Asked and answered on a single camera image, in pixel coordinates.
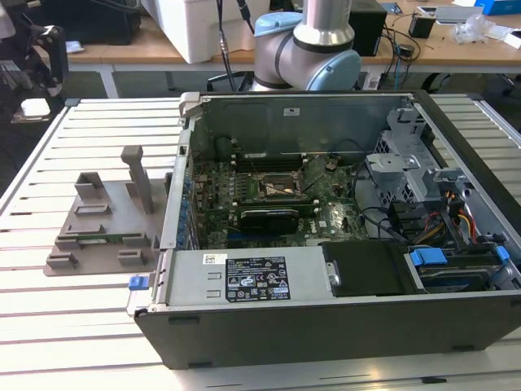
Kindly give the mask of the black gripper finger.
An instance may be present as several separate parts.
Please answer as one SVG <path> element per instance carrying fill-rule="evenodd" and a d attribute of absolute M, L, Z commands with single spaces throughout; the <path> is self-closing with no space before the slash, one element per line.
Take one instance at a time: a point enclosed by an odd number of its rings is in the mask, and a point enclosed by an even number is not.
<path fill-rule="evenodd" d="M 63 82 L 68 76 L 68 57 L 64 30 L 59 26 L 49 26 L 46 34 L 46 44 L 52 80 L 47 90 L 51 96 L 56 96 L 63 89 Z"/>

